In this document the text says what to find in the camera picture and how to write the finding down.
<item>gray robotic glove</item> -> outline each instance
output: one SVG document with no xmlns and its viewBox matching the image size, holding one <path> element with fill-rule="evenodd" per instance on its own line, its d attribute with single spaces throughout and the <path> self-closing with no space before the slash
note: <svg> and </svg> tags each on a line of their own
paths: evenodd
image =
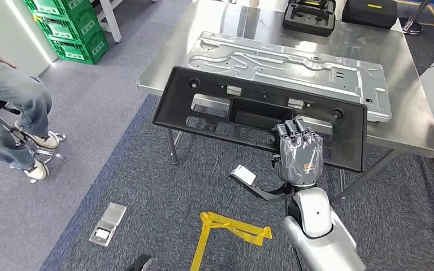
<svg viewBox="0 0 434 271">
<path fill-rule="evenodd" d="M 274 171 L 282 181 L 297 187 L 316 184 L 323 168 L 323 140 L 298 119 L 274 127 L 280 155 L 272 157 Z"/>
</svg>

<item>black equipment case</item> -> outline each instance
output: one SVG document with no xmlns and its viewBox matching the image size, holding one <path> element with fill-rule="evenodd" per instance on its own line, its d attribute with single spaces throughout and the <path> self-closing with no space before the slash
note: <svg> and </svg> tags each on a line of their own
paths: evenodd
<svg viewBox="0 0 434 271">
<path fill-rule="evenodd" d="M 347 0 L 342 21 L 390 29 L 397 21 L 397 2 L 393 0 Z"/>
</svg>

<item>mounting hole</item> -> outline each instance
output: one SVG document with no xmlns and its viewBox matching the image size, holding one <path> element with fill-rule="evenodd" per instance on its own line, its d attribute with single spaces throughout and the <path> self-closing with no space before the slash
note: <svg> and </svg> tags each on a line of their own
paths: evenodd
<svg viewBox="0 0 434 271">
<path fill-rule="evenodd" d="M 191 78 L 189 80 L 189 86 L 193 89 L 198 88 L 201 85 L 201 82 L 197 78 Z"/>
<path fill-rule="evenodd" d="M 335 109 L 333 110 L 333 117 L 339 120 L 344 117 L 344 112 L 341 109 Z"/>
</svg>

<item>sneaker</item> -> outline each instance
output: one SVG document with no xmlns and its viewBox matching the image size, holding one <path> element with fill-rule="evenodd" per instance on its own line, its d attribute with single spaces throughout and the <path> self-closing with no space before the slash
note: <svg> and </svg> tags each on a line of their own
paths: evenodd
<svg viewBox="0 0 434 271">
<path fill-rule="evenodd" d="M 49 175 L 49 168 L 43 162 L 34 159 L 34 165 L 28 169 L 23 169 L 27 177 L 34 180 L 44 180 Z"/>
<path fill-rule="evenodd" d="M 55 150 L 57 147 L 59 147 L 59 141 L 55 140 L 54 137 L 51 137 L 47 135 L 46 137 L 39 137 L 37 135 L 29 134 L 19 125 L 19 123 L 16 121 L 14 123 L 14 127 L 19 130 L 20 132 L 24 133 L 26 136 L 28 136 L 34 143 L 40 147 L 46 148 L 48 150 Z"/>
</svg>

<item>green plastic crate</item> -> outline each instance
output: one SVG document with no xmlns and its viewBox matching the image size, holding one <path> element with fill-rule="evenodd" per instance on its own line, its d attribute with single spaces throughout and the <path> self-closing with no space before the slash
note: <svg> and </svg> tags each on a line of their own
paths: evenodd
<svg viewBox="0 0 434 271">
<path fill-rule="evenodd" d="M 56 54 L 61 59 L 72 60 L 87 64 L 96 64 L 109 49 L 107 39 L 102 30 L 95 33 L 84 44 L 49 40 Z"/>
<path fill-rule="evenodd" d="M 73 20 L 92 8 L 89 0 L 23 0 L 32 14 L 57 20 Z"/>
<path fill-rule="evenodd" d="M 86 43 L 101 30 L 93 8 L 82 11 L 74 21 L 34 16 L 47 38 L 55 41 Z"/>
</svg>

